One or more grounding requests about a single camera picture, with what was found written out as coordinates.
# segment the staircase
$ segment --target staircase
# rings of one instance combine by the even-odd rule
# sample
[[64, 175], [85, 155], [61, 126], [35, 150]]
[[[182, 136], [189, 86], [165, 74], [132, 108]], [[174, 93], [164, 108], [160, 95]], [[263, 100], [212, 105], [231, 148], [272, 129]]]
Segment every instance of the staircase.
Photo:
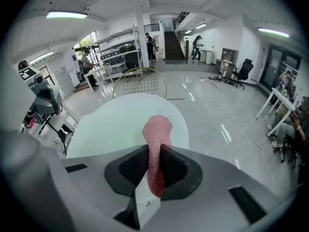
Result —
[[184, 59], [183, 51], [174, 32], [164, 32], [165, 59]]

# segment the white shirt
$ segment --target white shirt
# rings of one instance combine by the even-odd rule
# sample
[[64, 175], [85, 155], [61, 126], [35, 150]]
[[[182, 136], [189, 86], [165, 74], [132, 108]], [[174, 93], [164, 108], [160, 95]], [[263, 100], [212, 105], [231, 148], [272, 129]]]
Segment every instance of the white shirt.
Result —
[[196, 43], [196, 48], [200, 48], [200, 47], [201, 47], [200, 40], [197, 40], [197, 43]]
[[87, 58], [87, 56], [83, 55], [82, 56], [82, 64], [85, 68], [91, 68], [91, 65], [89, 64], [90, 61], [89, 59]]

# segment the wire basket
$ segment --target wire basket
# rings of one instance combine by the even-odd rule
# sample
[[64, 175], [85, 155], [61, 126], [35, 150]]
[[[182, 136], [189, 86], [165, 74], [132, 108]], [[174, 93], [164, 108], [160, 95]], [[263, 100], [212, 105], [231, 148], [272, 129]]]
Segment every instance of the wire basket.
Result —
[[139, 67], [125, 72], [116, 82], [112, 97], [117, 94], [148, 93], [166, 98], [167, 86], [163, 76], [155, 69]]

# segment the window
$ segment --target window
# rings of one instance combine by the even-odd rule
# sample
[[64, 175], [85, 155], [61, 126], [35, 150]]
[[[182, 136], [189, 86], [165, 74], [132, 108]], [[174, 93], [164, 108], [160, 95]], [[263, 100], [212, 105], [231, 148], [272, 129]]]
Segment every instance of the window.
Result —
[[84, 38], [80, 41], [80, 44], [81, 44], [82, 47], [83, 47], [83, 46], [86, 46], [86, 47], [87, 47], [87, 46], [93, 45], [90, 34], [87, 35], [86, 37], [84, 37]]
[[[98, 41], [98, 36], [97, 36], [97, 32], [94, 31], [91, 34], [84, 37], [80, 42], [78, 42], [74, 46], [77, 59], [82, 60], [83, 49], [85, 49], [85, 48], [89, 49], [89, 47], [91, 45], [93, 45], [93, 42], [96, 42], [96, 41]], [[88, 59], [91, 63], [93, 63], [93, 60], [97, 59], [97, 56], [96, 56], [95, 51], [93, 49], [89, 49], [89, 52], [90, 52], [90, 54], [88, 56]]]

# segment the black pants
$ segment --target black pants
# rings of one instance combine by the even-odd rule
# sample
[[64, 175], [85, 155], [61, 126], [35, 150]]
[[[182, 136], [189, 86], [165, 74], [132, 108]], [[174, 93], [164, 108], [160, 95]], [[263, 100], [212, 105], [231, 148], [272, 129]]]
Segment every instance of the black pants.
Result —
[[150, 58], [152, 57], [153, 60], [155, 60], [155, 55], [154, 55], [154, 47], [147, 47], [147, 52], [148, 52], [148, 60], [150, 60]]
[[195, 53], [194, 53], [194, 55], [193, 55], [192, 60], [194, 60], [194, 58], [197, 56], [197, 54], [198, 54], [198, 61], [200, 61], [200, 59], [201, 59], [201, 53], [199, 52], [199, 48], [195, 48]]
[[[84, 69], [83, 69], [84, 75], [88, 74], [88, 72], [89, 72], [90, 70], [91, 70], [91, 69], [84, 68]], [[88, 80], [89, 80], [90, 85], [91, 85], [92, 87], [95, 87], [95, 86], [96, 86], [96, 81], [95, 81], [95, 78], [94, 78], [93, 75], [88, 76]]]

